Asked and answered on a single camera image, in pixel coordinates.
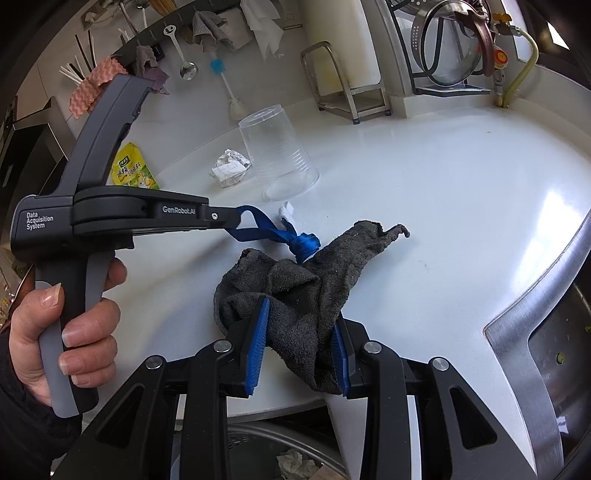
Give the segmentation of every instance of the yellow hose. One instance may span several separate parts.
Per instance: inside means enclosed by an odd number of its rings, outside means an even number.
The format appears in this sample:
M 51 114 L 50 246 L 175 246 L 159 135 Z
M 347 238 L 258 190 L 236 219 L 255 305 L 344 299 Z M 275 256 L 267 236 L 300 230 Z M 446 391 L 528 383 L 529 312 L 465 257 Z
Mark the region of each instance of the yellow hose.
M 527 77 L 529 75 L 529 73 L 532 71 L 535 64 L 538 62 L 538 58 L 540 56 L 540 49 L 538 48 L 538 45 L 535 43 L 535 40 L 532 38 L 532 36 L 529 33 L 527 33 L 525 30 L 522 30 L 519 27 L 517 27 L 517 31 L 522 36 L 524 36 L 528 42 L 530 42 L 531 57 L 527 61 L 527 64 L 525 65 L 525 67 L 523 67 L 523 69 L 519 72 L 519 75 L 517 77 L 515 77 L 513 82 L 511 82 L 511 85 L 509 85 L 509 88 L 506 90 L 505 95 L 503 96 L 503 103 L 502 103 L 503 108 L 509 108 L 509 100 L 511 99 L 511 97 L 513 96 L 515 91 L 517 90 L 517 87 L 519 85 L 521 85 L 521 82 L 523 82 L 525 80 L 525 77 Z

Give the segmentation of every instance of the sink edge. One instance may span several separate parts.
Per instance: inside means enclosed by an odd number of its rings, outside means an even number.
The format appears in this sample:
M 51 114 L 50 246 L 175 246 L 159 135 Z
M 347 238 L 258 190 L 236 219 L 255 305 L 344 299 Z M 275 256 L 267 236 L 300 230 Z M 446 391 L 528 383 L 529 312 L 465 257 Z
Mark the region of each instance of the sink edge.
M 564 459 L 554 408 L 528 340 L 565 294 L 590 251 L 591 210 L 550 268 L 484 329 L 521 409 L 540 480 L 553 480 Z

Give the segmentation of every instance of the clear plastic cup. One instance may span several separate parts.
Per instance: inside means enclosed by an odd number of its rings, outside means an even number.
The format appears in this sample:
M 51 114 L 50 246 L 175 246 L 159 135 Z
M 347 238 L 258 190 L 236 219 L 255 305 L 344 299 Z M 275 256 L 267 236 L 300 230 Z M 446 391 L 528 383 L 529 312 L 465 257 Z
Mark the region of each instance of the clear plastic cup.
M 287 200 L 310 190 L 320 174 L 281 105 L 240 121 L 240 132 L 268 200 Z

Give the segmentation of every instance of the gray towel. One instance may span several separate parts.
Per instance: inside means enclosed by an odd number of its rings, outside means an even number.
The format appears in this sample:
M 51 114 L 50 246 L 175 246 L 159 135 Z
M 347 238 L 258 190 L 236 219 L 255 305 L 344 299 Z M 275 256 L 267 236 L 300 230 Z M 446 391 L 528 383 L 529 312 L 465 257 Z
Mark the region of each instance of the gray towel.
M 217 42 L 223 43 L 230 50 L 234 46 L 225 32 L 220 28 L 228 21 L 213 12 L 195 12 L 193 17 L 193 38 L 196 44 L 203 45 L 203 51 L 216 52 Z
M 338 394 L 330 353 L 333 326 L 364 266 L 401 233 L 410 235 L 403 225 L 384 232 L 379 223 L 357 222 L 303 265 L 246 249 L 217 286 L 215 321 L 226 333 L 234 322 L 251 317 L 264 294 L 271 300 L 267 345 L 312 390 Z
M 170 77 L 158 67 L 158 62 L 156 61 L 152 47 L 138 45 L 135 49 L 135 55 L 135 74 L 138 77 L 153 80 L 154 87 L 152 87 L 152 90 L 155 93 L 169 95 L 166 88 L 164 88 L 164 84 Z

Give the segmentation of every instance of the hanging rag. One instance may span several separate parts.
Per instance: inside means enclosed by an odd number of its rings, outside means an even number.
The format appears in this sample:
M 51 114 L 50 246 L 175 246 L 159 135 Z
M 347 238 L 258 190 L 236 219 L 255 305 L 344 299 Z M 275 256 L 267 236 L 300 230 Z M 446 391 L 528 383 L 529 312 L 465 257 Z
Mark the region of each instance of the hanging rag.
M 275 19 L 281 18 L 281 15 L 271 0 L 242 0 L 240 8 L 244 12 L 248 26 L 255 34 L 263 59 L 267 59 L 269 50 L 275 55 L 279 50 L 283 29 L 274 22 Z
M 135 74 L 138 77 L 152 80 L 154 82 L 152 91 L 155 93 L 170 95 L 166 88 L 164 88 L 166 80 L 170 77 L 158 66 L 158 61 L 156 60 L 152 47 L 138 45 L 135 49 L 135 57 Z
M 195 12 L 193 16 L 193 39 L 197 45 L 203 45 L 204 52 L 215 53 L 220 42 L 234 51 L 228 35 L 220 28 L 227 20 L 213 12 Z
M 129 75 L 115 58 L 107 57 L 82 80 L 70 97 L 70 112 L 74 118 L 78 119 L 94 109 L 104 88 L 118 73 Z

